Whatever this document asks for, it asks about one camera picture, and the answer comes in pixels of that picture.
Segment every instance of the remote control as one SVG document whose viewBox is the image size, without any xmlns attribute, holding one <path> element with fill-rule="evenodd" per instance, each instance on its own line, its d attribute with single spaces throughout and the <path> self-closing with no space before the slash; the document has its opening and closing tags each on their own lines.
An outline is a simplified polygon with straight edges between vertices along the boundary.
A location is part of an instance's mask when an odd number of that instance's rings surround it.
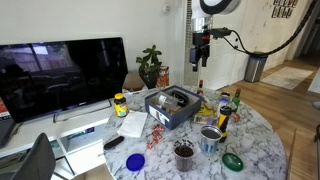
<svg viewBox="0 0 320 180">
<path fill-rule="evenodd" d="M 119 137 L 115 138 L 114 140 L 106 143 L 103 148 L 104 148 L 104 150 L 111 149 L 111 148 L 115 147 L 116 145 L 118 145 L 119 143 L 121 143 L 123 140 L 124 140 L 124 137 L 119 136 Z"/>
</svg>

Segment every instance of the green plate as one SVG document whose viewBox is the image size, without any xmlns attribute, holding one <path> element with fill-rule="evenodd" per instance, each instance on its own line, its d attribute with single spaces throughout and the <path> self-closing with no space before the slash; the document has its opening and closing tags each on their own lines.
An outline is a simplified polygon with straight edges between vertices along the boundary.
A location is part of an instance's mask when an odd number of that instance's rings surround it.
<svg viewBox="0 0 320 180">
<path fill-rule="evenodd" d="M 225 153 L 222 156 L 222 162 L 224 165 L 227 166 L 227 168 L 229 168 L 232 171 L 239 172 L 243 169 L 242 160 L 235 154 Z"/>
</svg>

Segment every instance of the cable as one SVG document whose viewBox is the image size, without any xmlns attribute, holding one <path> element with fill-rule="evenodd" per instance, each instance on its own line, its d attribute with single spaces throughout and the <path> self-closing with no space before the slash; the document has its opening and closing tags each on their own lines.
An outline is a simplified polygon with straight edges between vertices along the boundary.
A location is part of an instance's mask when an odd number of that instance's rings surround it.
<svg viewBox="0 0 320 180">
<path fill-rule="evenodd" d="M 284 42 L 282 45 L 280 45 L 279 47 L 275 48 L 274 50 L 271 50 L 269 52 L 265 52 L 265 53 L 253 53 L 253 52 L 250 52 L 248 50 L 246 50 L 246 48 L 244 47 L 243 43 L 242 43 L 242 40 L 240 38 L 240 35 L 235 31 L 235 30 L 231 30 L 233 33 L 235 33 L 238 38 L 239 38 L 239 42 L 240 42 L 240 45 L 242 47 L 242 49 L 244 51 L 241 51 L 237 48 L 235 48 L 226 38 L 224 38 L 234 49 L 240 51 L 240 52 L 243 52 L 243 53 L 246 53 L 248 55 L 251 55 L 251 56 L 256 56 L 256 57 L 266 57 L 266 56 L 269 56 L 271 54 L 274 54 L 278 51 L 280 51 L 281 49 L 285 48 L 287 45 L 289 45 L 298 35 L 299 33 L 301 32 L 302 28 L 305 26 L 306 22 L 309 20 L 309 17 L 316 5 L 318 0 L 313 0 L 310 5 L 309 5 L 309 8 L 308 8 L 308 11 L 306 12 L 306 14 L 304 15 L 302 21 L 300 22 L 299 26 L 297 27 L 296 31 L 293 33 L 293 35 L 286 41 Z"/>
</svg>

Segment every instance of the round table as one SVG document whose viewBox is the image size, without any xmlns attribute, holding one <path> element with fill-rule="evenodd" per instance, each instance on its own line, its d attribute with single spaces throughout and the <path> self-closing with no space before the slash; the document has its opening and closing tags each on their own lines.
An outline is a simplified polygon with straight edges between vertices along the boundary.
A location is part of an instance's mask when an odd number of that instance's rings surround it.
<svg viewBox="0 0 320 180">
<path fill-rule="evenodd" d="M 197 87 L 182 86 L 196 92 Z M 126 96 L 128 107 L 133 111 L 146 112 L 144 99 L 160 89 L 142 91 L 139 94 Z M 218 105 L 220 93 L 204 88 L 204 98 L 211 104 Z M 241 116 L 239 122 L 229 121 L 228 138 L 224 143 L 219 143 L 218 150 L 211 158 L 205 157 L 200 150 L 200 128 L 191 118 L 173 130 L 166 129 L 161 133 L 163 139 L 152 149 L 147 149 L 147 142 L 152 140 L 152 127 L 159 123 L 148 115 L 140 138 L 125 138 L 115 148 L 105 150 L 106 165 L 114 179 L 286 179 L 286 155 L 276 132 L 271 125 L 254 109 L 241 102 L 238 108 Z M 118 136 L 124 118 L 113 114 L 107 125 L 104 143 Z M 245 134 L 251 134 L 255 140 L 252 148 L 242 147 L 241 140 Z M 196 144 L 193 157 L 192 170 L 180 172 L 175 166 L 173 142 L 178 139 L 190 139 Z M 224 153 L 238 155 L 244 168 L 240 172 L 229 170 L 222 162 Z M 127 158 L 134 153 L 143 154 L 144 167 L 138 172 L 131 172 L 126 168 Z"/>
</svg>

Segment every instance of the yellow jar lid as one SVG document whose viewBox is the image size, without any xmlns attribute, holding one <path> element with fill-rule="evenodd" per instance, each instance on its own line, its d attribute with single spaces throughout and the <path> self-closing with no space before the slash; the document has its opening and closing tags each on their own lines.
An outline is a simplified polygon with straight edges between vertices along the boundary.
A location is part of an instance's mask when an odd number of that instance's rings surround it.
<svg viewBox="0 0 320 180">
<path fill-rule="evenodd" d="M 123 94 L 122 93 L 117 93 L 116 95 L 114 95 L 115 99 L 122 99 L 123 98 Z"/>
</svg>

